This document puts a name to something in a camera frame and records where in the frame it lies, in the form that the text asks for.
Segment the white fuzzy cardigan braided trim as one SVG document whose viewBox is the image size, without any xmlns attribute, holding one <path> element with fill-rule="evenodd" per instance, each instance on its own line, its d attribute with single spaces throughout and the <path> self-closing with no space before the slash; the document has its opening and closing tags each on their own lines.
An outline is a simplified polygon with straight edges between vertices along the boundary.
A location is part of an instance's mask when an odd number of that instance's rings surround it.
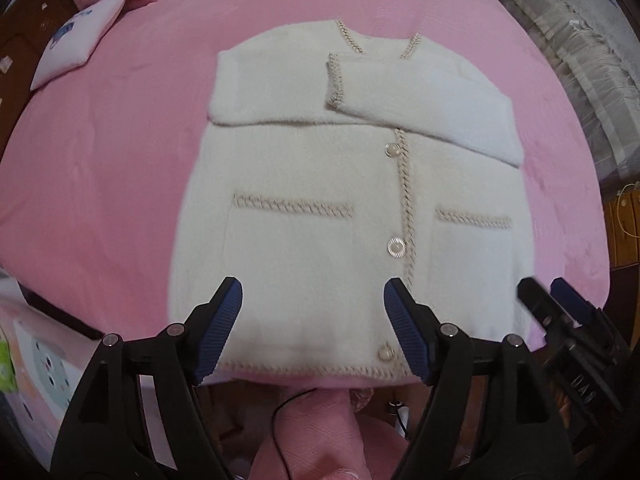
<svg viewBox="0 0 640 480">
<path fill-rule="evenodd" d="M 465 333 L 526 335 L 534 234 L 511 100 L 436 42 L 338 21 L 219 52 L 168 278 L 174 321 L 243 287 L 233 376 L 406 382 L 383 306 L 400 278 Z"/>
</svg>

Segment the white dotted sheet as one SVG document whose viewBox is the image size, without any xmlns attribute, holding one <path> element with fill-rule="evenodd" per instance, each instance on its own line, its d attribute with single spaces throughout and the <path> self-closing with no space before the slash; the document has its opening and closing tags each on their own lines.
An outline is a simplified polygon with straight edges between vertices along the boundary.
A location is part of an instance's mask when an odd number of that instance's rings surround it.
<svg viewBox="0 0 640 480">
<path fill-rule="evenodd" d="M 1 274 L 1 417 L 44 469 L 72 396 L 104 335 L 155 335 L 163 309 L 133 304 L 55 304 Z"/>
</svg>

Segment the pink trousers of operator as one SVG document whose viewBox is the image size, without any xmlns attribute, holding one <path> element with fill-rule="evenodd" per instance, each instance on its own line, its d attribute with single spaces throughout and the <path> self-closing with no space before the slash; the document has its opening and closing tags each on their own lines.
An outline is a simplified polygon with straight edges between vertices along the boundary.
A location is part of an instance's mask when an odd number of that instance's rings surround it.
<svg viewBox="0 0 640 480">
<path fill-rule="evenodd" d="M 389 479 L 408 441 L 364 408 L 374 390 L 314 389 L 285 395 L 250 466 L 251 479 Z"/>
</svg>

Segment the grey white pleated curtain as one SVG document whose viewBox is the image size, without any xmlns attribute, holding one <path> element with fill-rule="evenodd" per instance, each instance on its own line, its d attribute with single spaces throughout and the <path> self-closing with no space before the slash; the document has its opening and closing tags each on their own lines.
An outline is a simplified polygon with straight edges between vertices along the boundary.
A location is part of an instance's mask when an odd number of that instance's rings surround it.
<svg viewBox="0 0 640 480">
<path fill-rule="evenodd" d="M 503 0 L 546 57 L 604 188 L 639 177 L 639 39 L 616 0 Z"/>
</svg>

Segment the white printed pillow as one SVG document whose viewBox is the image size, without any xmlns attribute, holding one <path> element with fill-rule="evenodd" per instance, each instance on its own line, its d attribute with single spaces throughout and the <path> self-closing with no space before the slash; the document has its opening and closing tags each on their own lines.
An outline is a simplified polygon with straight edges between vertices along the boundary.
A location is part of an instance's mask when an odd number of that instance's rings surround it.
<svg viewBox="0 0 640 480">
<path fill-rule="evenodd" d="M 38 62 L 30 90 L 35 91 L 85 65 L 119 17 L 126 0 L 100 0 L 67 20 L 51 37 Z"/>
</svg>

